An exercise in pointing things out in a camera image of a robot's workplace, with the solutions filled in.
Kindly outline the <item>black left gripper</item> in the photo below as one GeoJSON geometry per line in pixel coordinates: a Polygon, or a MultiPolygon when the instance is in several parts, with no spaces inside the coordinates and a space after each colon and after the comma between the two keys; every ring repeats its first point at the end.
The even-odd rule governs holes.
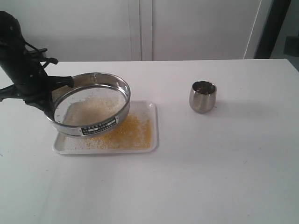
{"type": "Polygon", "coordinates": [[[57,59],[45,56],[46,48],[14,52],[11,48],[0,49],[0,67],[13,82],[0,90],[0,100],[18,98],[26,104],[42,110],[54,120],[55,108],[50,89],[63,86],[74,87],[72,76],[48,76],[41,62],[58,63],[57,59]]]}

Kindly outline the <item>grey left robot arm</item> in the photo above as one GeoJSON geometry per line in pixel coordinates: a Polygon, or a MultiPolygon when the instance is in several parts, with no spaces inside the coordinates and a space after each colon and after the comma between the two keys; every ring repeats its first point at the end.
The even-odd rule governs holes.
{"type": "Polygon", "coordinates": [[[13,82],[0,90],[0,99],[22,99],[54,119],[52,92],[63,86],[73,87],[74,81],[71,76],[48,76],[45,68],[50,63],[58,64],[58,60],[46,57],[46,51],[25,41],[16,18],[5,11],[0,13],[0,66],[13,82]]]}

